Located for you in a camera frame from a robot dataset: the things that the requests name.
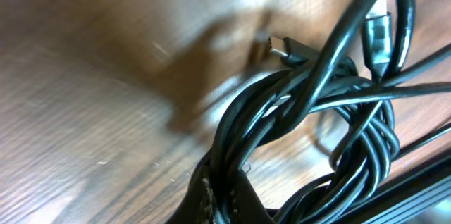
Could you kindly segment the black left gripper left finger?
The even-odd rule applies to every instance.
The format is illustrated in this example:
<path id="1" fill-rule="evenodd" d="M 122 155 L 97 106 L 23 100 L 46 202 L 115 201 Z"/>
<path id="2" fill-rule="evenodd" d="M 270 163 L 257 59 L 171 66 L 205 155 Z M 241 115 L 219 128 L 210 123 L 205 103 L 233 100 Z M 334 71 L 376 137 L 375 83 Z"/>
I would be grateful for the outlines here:
<path id="1" fill-rule="evenodd" d="M 214 222 L 216 198 L 209 173 L 210 153 L 196 165 L 186 195 L 166 224 L 209 224 Z"/>

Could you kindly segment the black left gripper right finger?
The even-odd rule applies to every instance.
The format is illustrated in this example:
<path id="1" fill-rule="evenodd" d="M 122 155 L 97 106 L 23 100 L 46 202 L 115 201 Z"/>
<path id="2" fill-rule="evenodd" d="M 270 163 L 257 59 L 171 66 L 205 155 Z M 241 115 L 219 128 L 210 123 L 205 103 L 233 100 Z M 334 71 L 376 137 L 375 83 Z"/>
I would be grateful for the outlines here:
<path id="1" fill-rule="evenodd" d="M 260 202 L 247 176 L 237 174 L 232 195 L 232 223 L 274 224 L 272 217 Z"/>

